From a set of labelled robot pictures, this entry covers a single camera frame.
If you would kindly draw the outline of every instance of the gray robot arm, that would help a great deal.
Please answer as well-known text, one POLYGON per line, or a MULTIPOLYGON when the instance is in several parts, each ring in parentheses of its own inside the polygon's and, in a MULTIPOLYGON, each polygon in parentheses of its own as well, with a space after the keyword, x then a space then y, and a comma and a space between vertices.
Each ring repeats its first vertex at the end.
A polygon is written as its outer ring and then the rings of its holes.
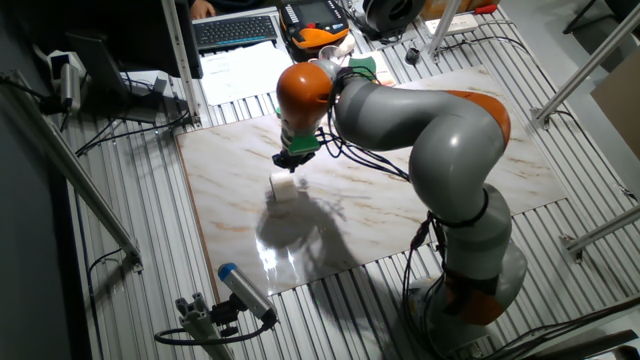
MULTIPOLYGON (((456 275, 447 288, 464 279, 486 297, 457 306, 455 314, 464 322, 486 325, 515 299, 526 260, 509 243, 511 215, 505 199, 484 183, 507 145, 504 119, 461 95, 350 81, 337 102, 335 125, 344 139, 369 150, 413 147, 411 183, 443 224, 446 271, 456 275)), ((482 99, 498 103, 487 98, 482 99)))
MULTIPOLYGON (((337 93, 335 125, 342 138, 374 151, 412 147, 411 184, 447 241, 445 286, 430 311, 447 310, 474 325, 495 320, 515 299, 526 273, 522 252, 509 243, 509 207, 484 183, 509 140, 504 106, 483 94, 390 88, 345 76, 349 70, 329 61, 314 64, 294 65, 279 81, 282 138, 314 133, 332 105, 326 99, 333 101, 330 95, 337 93)), ((283 166, 291 171, 310 159, 291 154, 286 141, 277 156, 294 160, 283 166)))

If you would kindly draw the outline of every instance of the orange device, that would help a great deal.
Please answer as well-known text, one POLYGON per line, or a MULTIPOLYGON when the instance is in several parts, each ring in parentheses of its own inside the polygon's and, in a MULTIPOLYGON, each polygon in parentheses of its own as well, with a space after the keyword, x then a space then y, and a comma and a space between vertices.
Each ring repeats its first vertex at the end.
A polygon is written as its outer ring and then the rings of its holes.
POLYGON ((347 15, 333 0, 285 2, 280 7, 280 25, 290 44, 309 52, 336 44, 349 34, 347 15))

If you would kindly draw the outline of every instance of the marble surface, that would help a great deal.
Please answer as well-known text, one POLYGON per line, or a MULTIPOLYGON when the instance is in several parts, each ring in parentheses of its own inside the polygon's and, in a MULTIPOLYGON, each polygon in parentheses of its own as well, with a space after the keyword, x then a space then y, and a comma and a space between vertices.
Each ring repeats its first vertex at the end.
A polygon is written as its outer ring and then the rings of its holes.
MULTIPOLYGON (((483 67, 402 87, 477 91, 508 106, 483 67)), ((267 116, 178 137, 214 273, 235 262, 273 294, 408 248, 427 212, 412 186, 344 157, 333 159, 324 148, 296 171, 297 200, 274 202, 269 175, 279 171, 271 162, 280 151, 279 136, 279 120, 267 116)), ((409 153, 383 154, 406 169, 409 153)), ((565 197, 516 118, 505 155, 487 182, 503 193, 513 214, 565 197)), ((230 295, 224 285, 218 291, 222 299, 230 295)))

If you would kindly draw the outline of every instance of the white paper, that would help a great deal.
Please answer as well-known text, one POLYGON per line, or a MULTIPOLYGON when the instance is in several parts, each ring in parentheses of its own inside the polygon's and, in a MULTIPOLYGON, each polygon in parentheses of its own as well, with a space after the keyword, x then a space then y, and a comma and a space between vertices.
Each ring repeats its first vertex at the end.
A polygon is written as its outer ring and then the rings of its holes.
POLYGON ((292 65, 270 41, 201 59, 202 86, 209 105, 220 105, 276 90, 292 65))

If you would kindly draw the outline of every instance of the metal frame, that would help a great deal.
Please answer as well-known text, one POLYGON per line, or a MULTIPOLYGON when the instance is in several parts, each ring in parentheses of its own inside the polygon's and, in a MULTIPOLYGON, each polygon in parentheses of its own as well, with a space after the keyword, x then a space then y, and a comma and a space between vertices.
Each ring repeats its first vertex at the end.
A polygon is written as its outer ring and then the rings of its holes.
MULTIPOLYGON (((18 72, 12 73, 11 78, 17 83, 26 85, 18 72)), ((0 86, 0 95, 5 97, 8 103, 16 105, 16 110, 22 115, 22 123, 37 137, 47 155, 51 157, 67 180, 82 196, 105 229, 113 236, 113 239, 122 247, 134 265, 134 270, 142 271, 142 260, 138 246, 116 217, 109 203, 102 197, 89 174, 80 165, 78 158, 69 149, 58 128, 43 117, 32 96, 24 91, 9 86, 0 86)))
MULTIPOLYGON (((560 104, 562 104, 573 91, 582 84, 582 82, 598 67, 611 52, 622 42, 625 36, 630 34, 640 24, 640 4, 638 4, 626 19, 618 26, 615 31, 598 47, 591 55, 589 61, 576 71, 573 76, 556 92, 549 102, 542 109, 531 109, 531 115, 534 123, 541 124, 545 130, 549 129, 549 116, 553 114, 560 104)), ((569 250, 569 253, 575 256, 577 262, 582 259, 581 251, 589 244, 604 238, 614 231, 628 225, 635 220, 640 219, 640 207, 625 212, 616 218, 608 221, 606 224, 592 230, 587 235, 573 240, 568 235, 560 237, 560 241, 569 250)))
POLYGON ((618 45, 622 42, 625 36, 629 35, 633 29, 640 24, 640 4, 627 16, 626 19, 618 26, 611 35, 596 49, 591 55, 589 61, 584 64, 573 76, 558 90, 558 92, 549 100, 549 102, 539 111, 535 110, 534 121, 542 124, 546 129, 549 125, 549 116, 558 109, 558 106, 562 104, 573 91, 582 84, 582 82, 589 76, 618 45))
POLYGON ((584 28, 586 26, 595 24, 598 21, 602 21, 604 19, 614 18, 615 17, 613 14, 609 14, 609 15, 601 16, 601 17, 599 17, 597 19, 594 19, 594 20, 587 21, 584 24, 580 24, 580 25, 576 26, 576 23, 578 21, 580 21, 580 19, 582 19, 584 14, 586 14, 587 11, 589 11, 589 9, 591 9, 591 7, 593 6, 593 4, 595 4, 596 1, 598 1, 598 0, 590 0, 589 3, 584 8, 582 8, 582 10, 580 10, 578 15, 576 15, 576 17, 573 20, 571 20, 569 25, 567 25, 567 27, 564 28, 564 30, 562 30, 562 33, 565 34, 565 35, 571 34, 572 32, 574 32, 574 31, 576 31, 578 29, 582 29, 582 28, 584 28))
POLYGON ((433 35, 433 39, 429 44, 428 53, 434 63, 439 61, 438 50, 440 49, 440 44, 449 30, 453 17, 456 16, 456 11, 458 10, 461 2, 462 0, 449 0, 447 2, 447 7, 444 10, 444 14, 442 14, 442 18, 440 18, 436 33, 433 35))
POLYGON ((173 44, 173 51, 176 56, 182 87, 187 98, 189 114, 191 114, 194 123, 200 123, 200 110, 198 109, 198 103, 196 101, 193 78, 191 77, 191 70, 189 69, 189 59, 187 57, 187 51, 184 48, 180 21, 178 20, 174 0, 162 0, 162 8, 164 10, 164 17, 167 20, 169 35, 171 39, 173 39, 171 43, 173 44))

